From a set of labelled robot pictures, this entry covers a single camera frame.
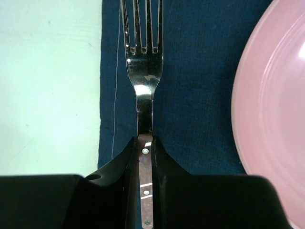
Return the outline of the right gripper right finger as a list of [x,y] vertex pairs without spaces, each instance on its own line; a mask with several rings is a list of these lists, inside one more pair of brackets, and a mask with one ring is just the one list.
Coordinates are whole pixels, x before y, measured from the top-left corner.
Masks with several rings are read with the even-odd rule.
[[152,141],[156,229],[288,229],[274,186],[264,177],[192,175]]

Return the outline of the pink plastic plate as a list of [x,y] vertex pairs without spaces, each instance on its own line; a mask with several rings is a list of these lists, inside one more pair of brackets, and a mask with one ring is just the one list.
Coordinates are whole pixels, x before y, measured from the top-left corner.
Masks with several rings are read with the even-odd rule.
[[236,71],[231,117],[241,163],[277,190],[291,226],[305,226],[305,3],[274,0]]

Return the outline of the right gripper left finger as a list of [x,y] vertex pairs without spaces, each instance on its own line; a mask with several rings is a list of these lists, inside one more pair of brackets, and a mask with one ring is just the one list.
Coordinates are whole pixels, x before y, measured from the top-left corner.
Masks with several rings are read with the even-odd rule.
[[134,229],[137,227],[137,143],[87,177],[3,176],[3,229]]

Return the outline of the silver fork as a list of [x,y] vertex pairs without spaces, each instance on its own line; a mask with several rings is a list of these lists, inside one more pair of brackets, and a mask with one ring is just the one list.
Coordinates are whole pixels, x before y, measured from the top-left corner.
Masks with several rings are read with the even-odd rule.
[[136,95],[137,157],[140,185],[141,225],[152,229],[153,221],[153,99],[163,73],[163,1],[158,3],[158,40],[153,45],[151,1],[145,2],[146,46],[142,46],[138,1],[133,1],[135,46],[131,46],[126,2],[121,1],[126,67]]

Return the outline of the dark blue cloth placemat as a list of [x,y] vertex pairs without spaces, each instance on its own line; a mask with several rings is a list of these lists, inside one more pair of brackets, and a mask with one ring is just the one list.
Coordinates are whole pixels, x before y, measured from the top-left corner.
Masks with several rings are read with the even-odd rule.
[[[268,0],[166,0],[164,68],[153,132],[192,174],[243,174],[231,127],[231,94],[244,47]],[[102,3],[98,167],[137,134],[120,2]]]

